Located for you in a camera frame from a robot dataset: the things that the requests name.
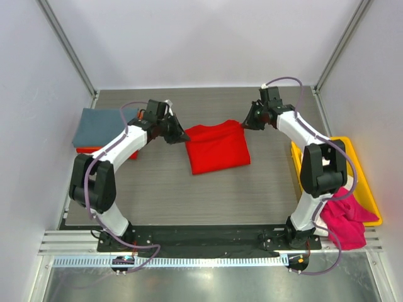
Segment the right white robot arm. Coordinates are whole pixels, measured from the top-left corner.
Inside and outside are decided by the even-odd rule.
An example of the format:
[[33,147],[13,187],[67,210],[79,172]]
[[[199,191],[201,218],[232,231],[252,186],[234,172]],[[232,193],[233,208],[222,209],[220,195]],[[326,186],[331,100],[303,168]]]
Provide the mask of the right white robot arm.
[[310,126],[291,104],[283,104],[277,87],[263,85],[260,99],[253,101],[242,123],[248,130],[264,130],[270,125],[285,134],[302,152],[299,174],[302,195],[296,210],[285,223],[285,242],[301,249],[315,232],[315,218],[327,201],[348,180],[345,145],[331,141]]

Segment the red t shirt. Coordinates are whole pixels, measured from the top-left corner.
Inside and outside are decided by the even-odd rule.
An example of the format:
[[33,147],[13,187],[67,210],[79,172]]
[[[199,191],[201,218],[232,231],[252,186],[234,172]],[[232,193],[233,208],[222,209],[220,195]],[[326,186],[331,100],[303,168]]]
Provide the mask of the red t shirt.
[[244,129],[236,120],[219,125],[196,125],[185,133],[191,173],[199,175],[249,165],[249,155]]

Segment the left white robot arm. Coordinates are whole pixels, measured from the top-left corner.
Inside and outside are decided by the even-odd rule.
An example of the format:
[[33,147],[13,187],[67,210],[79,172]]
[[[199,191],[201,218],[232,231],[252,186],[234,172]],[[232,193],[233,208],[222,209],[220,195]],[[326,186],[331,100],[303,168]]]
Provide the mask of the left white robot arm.
[[148,100],[137,117],[123,119],[123,130],[101,149],[78,154],[74,160],[69,197],[97,221],[103,231],[120,245],[136,248],[132,224],[116,204],[115,173],[132,154],[157,137],[166,143],[190,141],[183,130],[170,100]]

